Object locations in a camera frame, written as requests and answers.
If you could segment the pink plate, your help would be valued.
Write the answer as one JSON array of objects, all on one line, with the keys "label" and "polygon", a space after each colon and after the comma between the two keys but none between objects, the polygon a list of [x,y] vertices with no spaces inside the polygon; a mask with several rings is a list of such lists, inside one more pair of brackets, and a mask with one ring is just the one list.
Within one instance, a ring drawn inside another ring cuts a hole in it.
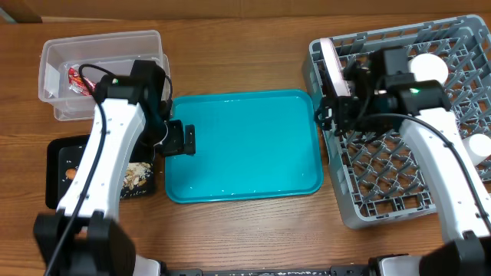
[{"label": "pink plate", "polygon": [[343,67],[330,38],[320,39],[321,52],[327,73],[328,87],[335,97],[350,97],[348,83],[344,80]]}]

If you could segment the white cup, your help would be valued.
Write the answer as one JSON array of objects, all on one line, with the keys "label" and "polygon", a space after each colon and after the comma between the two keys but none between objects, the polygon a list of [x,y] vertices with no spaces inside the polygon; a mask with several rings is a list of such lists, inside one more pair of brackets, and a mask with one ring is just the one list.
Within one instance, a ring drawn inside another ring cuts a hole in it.
[{"label": "white cup", "polygon": [[445,61],[435,54],[418,54],[408,62],[409,70],[416,81],[438,81],[444,85],[449,76]]}]

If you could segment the orange carrot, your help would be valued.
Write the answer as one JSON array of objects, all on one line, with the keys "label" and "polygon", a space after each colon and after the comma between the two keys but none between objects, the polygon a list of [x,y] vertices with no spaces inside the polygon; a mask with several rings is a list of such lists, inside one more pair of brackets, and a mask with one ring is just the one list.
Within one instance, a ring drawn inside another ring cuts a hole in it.
[{"label": "orange carrot", "polygon": [[69,180],[73,180],[77,174],[77,170],[75,168],[70,168],[65,171],[65,176]]}]

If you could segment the red snack wrapper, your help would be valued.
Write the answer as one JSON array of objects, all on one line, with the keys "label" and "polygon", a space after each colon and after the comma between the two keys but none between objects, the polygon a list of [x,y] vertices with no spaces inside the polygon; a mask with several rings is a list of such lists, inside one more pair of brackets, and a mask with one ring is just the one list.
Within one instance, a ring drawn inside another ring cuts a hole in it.
[{"label": "red snack wrapper", "polygon": [[83,96],[90,96],[95,89],[95,83],[84,77],[81,78],[77,67],[70,67],[68,70],[68,83],[70,89]]}]

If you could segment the pale green bowl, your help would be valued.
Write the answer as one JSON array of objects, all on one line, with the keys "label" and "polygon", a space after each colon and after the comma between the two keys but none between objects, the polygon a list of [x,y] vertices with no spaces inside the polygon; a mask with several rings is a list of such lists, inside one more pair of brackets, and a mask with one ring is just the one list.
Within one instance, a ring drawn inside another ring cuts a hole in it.
[{"label": "pale green bowl", "polygon": [[481,133],[473,134],[463,140],[463,145],[474,166],[491,155],[491,139]]}]

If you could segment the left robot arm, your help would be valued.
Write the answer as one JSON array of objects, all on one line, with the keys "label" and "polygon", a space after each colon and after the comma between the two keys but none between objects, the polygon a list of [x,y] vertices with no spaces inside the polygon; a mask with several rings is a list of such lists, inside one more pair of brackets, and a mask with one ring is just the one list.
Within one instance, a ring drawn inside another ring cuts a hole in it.
[{"label": "left robot arm", "polygon": [[162,98],[170,77],[155,61],[136,60],[127,75],[105,71],[89,89],[94,120],[77,174],[53,215],[35,219],[46,275],[165,275],[166,265],[136,253],[118,223],[120,192],[134,147],[161,156],[196,152],[195,127],[170,119]]}]

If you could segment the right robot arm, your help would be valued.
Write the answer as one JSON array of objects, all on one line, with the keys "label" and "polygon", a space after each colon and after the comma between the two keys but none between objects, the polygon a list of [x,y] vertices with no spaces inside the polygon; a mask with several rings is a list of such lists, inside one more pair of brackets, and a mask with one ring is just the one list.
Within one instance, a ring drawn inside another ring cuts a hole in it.
[{"label": "right robot arm", "polygon": [[444,244],[423,256],[372,258],[366,275],[488,275],[490,197],[457,132],[438,81],[343,80],[313,93],[315,120],[325,130],[396,130],[409,146],[437,207]]}]

